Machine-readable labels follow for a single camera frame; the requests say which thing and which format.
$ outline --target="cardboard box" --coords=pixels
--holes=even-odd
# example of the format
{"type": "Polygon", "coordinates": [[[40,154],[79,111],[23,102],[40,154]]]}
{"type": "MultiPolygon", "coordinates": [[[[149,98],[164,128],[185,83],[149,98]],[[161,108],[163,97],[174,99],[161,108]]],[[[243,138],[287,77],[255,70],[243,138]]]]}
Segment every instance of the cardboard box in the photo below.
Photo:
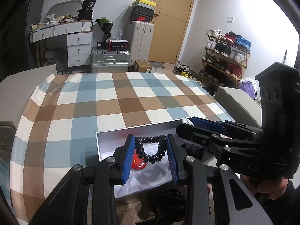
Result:
{"type": "Polygon", "coordinates": [[[144,61],[136,61],[134,71],[139,73],[151,73],[152,67],[149,63],[144,61]]]}

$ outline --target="white shoe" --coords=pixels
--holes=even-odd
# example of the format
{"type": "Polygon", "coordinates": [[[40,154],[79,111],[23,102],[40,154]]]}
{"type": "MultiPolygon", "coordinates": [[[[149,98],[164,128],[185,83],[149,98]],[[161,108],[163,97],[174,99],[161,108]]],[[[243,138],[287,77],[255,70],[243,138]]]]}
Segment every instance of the white shoe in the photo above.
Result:
{"type": "Polygon", "coordinates": [[[214,41],[212,44],[211,44],[211,47],[210,47],[210,50],[211,51],[213,51],[214,50],[214,48],[216,47],[216,42],[214,41]]]}
{"type": "Polygon", "coordinates": [[[234,57],[234,60],[236,62],[238,62],[239,64],[241,64],[241,63],[243,63],[245,61],[245,55],[237,52],[236,56],[234,57]]]}
{"type": "Polygon", "coordinates": [[[206,35],[211,36],[213,32],[214,32],[214,30],[208,30],[206,35]]]}
{"type": "Polygon", "coordinates": [[[212,40],[209,40],[208,42],[207,42],[207,44],[206,44],[206,49],[210,49],[210,47],[212,46],[212,43],[213,43],[213,41],[212,40]]]}
{"type": "Polygon", "coordinates": [[[214,38],[220,38],[221,36],[221,30],[214,30],[214,32],[212,33],[212,37],[214,38]]]}
{"type": "Polygon", "coordinates": [[[232,50],[231,53],[230,53],[230,55],[229,55],[229,58],[232,59],[232,60],[234,60],[235,56],[236,56],[236,51],[232,50]]]}

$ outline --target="checkered tablecloth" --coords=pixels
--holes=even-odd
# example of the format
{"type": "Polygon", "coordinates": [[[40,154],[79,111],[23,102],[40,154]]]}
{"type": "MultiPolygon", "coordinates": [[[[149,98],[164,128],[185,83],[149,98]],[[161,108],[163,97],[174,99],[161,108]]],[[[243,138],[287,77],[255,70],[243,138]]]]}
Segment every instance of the checkered tablecloth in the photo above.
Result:
{"type": "Polygon", "coordinates": [[[27,224],[75,164],[95,165],[96,132],[181,119],[232,120],[196,82],[152,73],[49,76],[19,122],[10,163],[16,217],[27,224]]]}

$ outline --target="white suitcase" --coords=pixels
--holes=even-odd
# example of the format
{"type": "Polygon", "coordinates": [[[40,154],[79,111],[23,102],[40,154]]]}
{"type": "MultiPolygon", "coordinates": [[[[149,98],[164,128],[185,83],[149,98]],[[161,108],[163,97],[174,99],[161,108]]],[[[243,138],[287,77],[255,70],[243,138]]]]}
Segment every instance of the white suitcase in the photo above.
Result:
{"type": "Polygon", "coordinates": [[[125,39],[129,42],[130,60],[133,66],[136,61],[147,61],[152,41],[154,24],[147,22],[129,22],[125,39]]]}

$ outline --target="white box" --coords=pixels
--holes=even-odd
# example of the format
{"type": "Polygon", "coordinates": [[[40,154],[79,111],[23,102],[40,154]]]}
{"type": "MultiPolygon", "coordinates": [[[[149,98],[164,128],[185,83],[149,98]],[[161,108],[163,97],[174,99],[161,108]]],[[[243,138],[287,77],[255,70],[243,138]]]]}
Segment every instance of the white box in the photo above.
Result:
{"type": "MultiPolygon", "coordinates": [[[[103,160],[112,156],[117,147],[125,144],[128,134],[133,134],[136,137],[153,137],[158,135],[173,134],[178,146],[183,143],[191,143],[181,139],[176,134],[176,127],[182,123],[182,119],[173,120],[157,124],[148,124],[139,127],[131,127],[114,131],[98,132],[98,154],[99,160],[103,160]]],[[[144,144],[145,153],[154,155],[157,152],[158,143],[144,144]]],[[[210,162],[214,156],[204,152],[202,161],[204,164],[210,162]]],[[[147,166],[139,171],[131,169],[129,179],[124,186],[115,185],[115,198],[121,198],[128,195],[133,195],[142,191],[158,187],[172,180],[171,171],[167,153],[160,162],[154,164],[148,163],[147,166]]]]}

